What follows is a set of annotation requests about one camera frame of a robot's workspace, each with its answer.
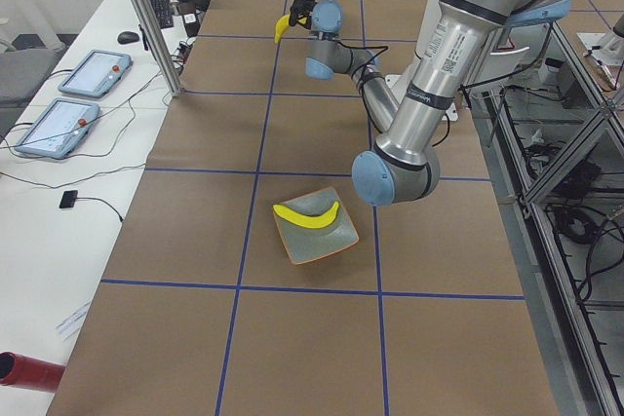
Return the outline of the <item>teach pendant far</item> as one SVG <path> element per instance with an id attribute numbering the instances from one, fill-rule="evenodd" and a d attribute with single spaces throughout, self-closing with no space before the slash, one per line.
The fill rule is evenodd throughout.
<path id="1" fill-rule="evenodd" d="M 106 95 L 132 67 L 127 54 L 91 50 L 59 85 L 67 95 L 101 98 Z"/>

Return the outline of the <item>red fire extinguisher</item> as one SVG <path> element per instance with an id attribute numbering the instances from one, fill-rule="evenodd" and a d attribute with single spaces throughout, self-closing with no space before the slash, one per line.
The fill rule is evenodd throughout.
<path id="1" fill-rule="evenodd" d="M 12 352 L 1 354 L 1 385 L 54 393 L 65 367 Z"/>

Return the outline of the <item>brown paper table cover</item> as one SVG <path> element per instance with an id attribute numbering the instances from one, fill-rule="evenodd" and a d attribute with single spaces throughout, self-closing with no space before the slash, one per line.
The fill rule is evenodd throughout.
<path id="1" fill-rule="evenodd" d="M 291 1 L 212 1 L 50 413 L 556 414 L 471 112 L 430 196 L 362 202 Z"/>

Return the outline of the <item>teach pendant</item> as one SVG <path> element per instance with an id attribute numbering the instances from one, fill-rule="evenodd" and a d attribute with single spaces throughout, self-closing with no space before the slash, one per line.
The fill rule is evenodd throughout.
<path id="1" fill-rule="evenodd" d="M 21 154 L 62 159 L 87 135 L 100 114 L 95 102 L 58 97 L 15 145 Z"/>
<path id="2" fill-rule="evenodd" d="M 59 85 L 67 95 L 101 98 L 106 95 L 132 67 L 127 54 L 91 50 Z"/>

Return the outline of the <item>aluminium frame post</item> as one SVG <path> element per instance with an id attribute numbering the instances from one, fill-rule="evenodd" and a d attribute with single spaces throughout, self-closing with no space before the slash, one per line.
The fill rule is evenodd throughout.
<path id="1" fill-rule="evenodd" d="M 172 96 L 181 92 L 181 83 L 161 28 L 149 0 L 131 0 L 138 21 L 147 39 L 148 49 L 153 55 Z"/>

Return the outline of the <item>black box white label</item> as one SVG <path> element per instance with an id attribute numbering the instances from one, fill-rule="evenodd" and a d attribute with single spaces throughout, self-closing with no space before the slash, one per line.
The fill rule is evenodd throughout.
<path id="1" fill-rule="evenodd" d="M 186 35 L 189 38 L 196 37 L 201 22 L 197 14 L 197 8 L 193 2 L 178 2 L 177 11 L 182 19 Z"/>

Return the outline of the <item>grey square plate orange rim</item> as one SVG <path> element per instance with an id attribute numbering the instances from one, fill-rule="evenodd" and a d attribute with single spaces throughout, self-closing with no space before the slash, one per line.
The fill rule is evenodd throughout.
<path id="1" fill-rule="evenodd" d="M 277 204 L 285 205 L 300 213 L 318 215 L 328 210 L 333 202 L 339 202 L 337 219 L 323 229 L 305 229 L 278 217 L 274 211 L 277 229 L 294 265 L 302 265 L 336 254 L 355 245 L 359 234 L 354 223 L 333 187 L 326 187 Z"/>

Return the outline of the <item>teach pendant near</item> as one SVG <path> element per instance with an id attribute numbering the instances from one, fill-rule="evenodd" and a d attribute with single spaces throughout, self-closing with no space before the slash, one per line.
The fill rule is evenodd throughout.
<path id="1" fill-rule="evenodd" d="M 95 102 L 58 97 L 15 145 L 21 154 L 62 159 L 87 135 L 100 114 Z"/>

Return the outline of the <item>black keyboard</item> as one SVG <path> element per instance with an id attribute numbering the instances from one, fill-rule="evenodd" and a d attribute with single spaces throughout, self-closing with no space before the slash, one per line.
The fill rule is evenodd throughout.
<path id="1" fill-rule="evenodd" d="M 170 0 L 149 0 L 149 3 L 161 29 L 174 26 L 173 10 Z"/>

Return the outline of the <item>small black device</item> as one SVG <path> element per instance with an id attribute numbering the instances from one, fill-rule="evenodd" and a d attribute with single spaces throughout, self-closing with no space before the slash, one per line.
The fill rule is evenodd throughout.
<path id="1" fill-rule="evenodd" d="M 58 207 L 60 209 L 69 209 L 73 208 L 78 199 L 78 191 L 77 190 L 67 190 L 64 191 Z"/>

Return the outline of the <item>black computer mouse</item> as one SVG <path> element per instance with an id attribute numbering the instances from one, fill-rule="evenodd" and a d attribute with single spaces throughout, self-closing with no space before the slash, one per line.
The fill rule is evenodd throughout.
<path id="1" fill-rule="evenodd" d="M 133 31 L 122 31 L 117 36 L 117 43 L 120 45 L 128 45 L 138 42 L 139 35 Z"/>

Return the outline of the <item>yellow banana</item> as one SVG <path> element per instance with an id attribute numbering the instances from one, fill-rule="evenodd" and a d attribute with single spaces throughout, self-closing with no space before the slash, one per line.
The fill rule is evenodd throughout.
<path id="1" fill-rule="evenodd" d="M 301 19 L 291 20 L 291 15 L 287 14 L 279 18 L 275 25 L 274 43 L 278 44 L 287 30 L 295 25 L 305 26 L 308 22 L 308 17 Z"/>
<path id="2" fill-rule="evenodd" d="M 339 208 L 340 203 L 333 202 L 331 207 L 325 212 L 318 215 L 308 215 L 285 205 L 276 204 L 273 206 L 273 211 L 278 217 L 295 226 L 305 229 L 323 229 L 333 224 L 337 219 Z"/>

